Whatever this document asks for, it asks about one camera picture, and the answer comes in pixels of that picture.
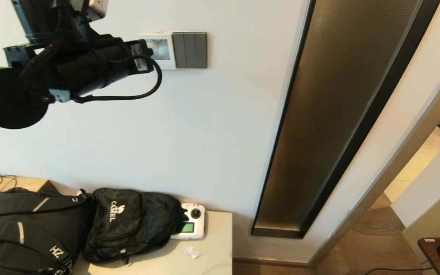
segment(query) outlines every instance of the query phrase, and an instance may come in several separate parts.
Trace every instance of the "gray switch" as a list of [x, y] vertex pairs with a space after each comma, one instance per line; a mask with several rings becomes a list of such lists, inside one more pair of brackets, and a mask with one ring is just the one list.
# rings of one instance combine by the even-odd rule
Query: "gray switch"
[[207, 35], [205, 32], [173, 32], [177, 68], [207, 68]]

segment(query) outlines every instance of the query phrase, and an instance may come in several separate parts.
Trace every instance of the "wooden floor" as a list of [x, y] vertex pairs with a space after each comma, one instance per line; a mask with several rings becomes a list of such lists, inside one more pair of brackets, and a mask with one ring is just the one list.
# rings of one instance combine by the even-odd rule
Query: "wooden floor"
[[[234, 263], [234, 275], [363, 275], [373, 268], [421, 268], [402, 236], [404, 226], [382, 195], [314, 270]], [[374, 271], [371, 275], [396, 274]], [[420, 275], [420, 271], [405, 275]]]

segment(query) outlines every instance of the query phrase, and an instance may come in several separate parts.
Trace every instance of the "white wall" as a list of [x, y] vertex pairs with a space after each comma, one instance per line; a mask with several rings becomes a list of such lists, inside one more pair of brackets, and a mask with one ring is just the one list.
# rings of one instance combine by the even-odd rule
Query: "white wall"
[[405, 227], [440, 199], [440, 152], [391, 205]]
[[[440, 84], [440, 7], [401, 82], [303, 240], [250, 236], [302, 30], [307, 1], [112, 1], [98, 32], [125, 40], [148, 31], [209, 33], [207, 70], [168, 71], [135, 102], [51, 106], [28, 129], [0, 129], [0, 172], [71, 188], [168, 192], [232, 211], [234, 255], [309, 261], [368, 188]], [[2, 47], [24, 43], [0, 1]], [[154, 75], [95, 94], [136, 94]]]

